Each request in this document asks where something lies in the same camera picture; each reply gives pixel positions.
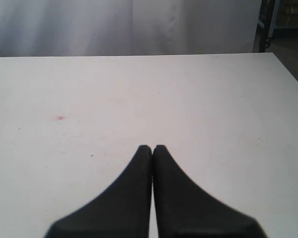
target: background wall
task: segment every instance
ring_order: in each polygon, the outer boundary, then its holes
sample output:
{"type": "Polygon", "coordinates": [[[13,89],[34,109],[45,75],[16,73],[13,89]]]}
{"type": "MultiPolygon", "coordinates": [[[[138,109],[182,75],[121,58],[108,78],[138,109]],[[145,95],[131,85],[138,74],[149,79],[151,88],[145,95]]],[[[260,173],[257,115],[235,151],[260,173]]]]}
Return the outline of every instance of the background wall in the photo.
{"type": "Polygon", "coordinates": [[[261,0],[0,0],[0,56],[251,52],[261,0]]]}

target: white table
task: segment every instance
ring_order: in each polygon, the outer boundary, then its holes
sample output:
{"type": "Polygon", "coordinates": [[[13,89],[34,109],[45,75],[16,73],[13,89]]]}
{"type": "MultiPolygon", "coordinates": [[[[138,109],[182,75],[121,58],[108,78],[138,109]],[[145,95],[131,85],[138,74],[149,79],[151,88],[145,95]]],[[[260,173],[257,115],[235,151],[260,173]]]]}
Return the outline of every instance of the white table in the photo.
{"type": "Polygon", "coordinates": [[[273,54],[0,58],[0,238],[42,237],[140,144],[298,238],[298,83],[273,54]]]}

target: table surface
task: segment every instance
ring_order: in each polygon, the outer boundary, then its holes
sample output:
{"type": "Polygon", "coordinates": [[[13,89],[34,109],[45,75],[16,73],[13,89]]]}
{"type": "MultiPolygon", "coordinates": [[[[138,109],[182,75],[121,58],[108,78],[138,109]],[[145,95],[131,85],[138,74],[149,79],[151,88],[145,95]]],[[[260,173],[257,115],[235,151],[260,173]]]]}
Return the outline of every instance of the table surface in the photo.
{"type": "Polygon", "coordinates": [[[273,54],[0,58],[0,238],[42,237],[141,144],[298,238],[298,83],[273,54]]]}

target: white curtain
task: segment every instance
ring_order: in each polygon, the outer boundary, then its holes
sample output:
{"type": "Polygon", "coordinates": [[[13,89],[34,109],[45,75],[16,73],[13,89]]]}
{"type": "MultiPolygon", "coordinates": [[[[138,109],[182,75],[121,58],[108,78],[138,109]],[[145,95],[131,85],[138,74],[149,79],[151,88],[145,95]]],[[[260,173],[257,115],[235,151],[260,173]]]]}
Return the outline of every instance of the white curtain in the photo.
{"type": "Polygon", "coordinates": [[[0,56],[251,52],[261,0],[0,0],[0,56]]]}

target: floor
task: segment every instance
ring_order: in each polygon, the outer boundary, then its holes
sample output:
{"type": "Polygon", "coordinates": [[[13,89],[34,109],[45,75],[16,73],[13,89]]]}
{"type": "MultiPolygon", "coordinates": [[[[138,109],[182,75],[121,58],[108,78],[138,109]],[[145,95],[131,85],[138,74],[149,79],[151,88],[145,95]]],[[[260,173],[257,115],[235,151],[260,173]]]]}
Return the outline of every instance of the floor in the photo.
{"type": "MultiPolygon", "coordinates": [[[[258,31],[253,52],[258,52],[259,40],[258,31]]],[[[298,30],[276,32],[266,52],[273,52],[298,81],[298,30]]]]}

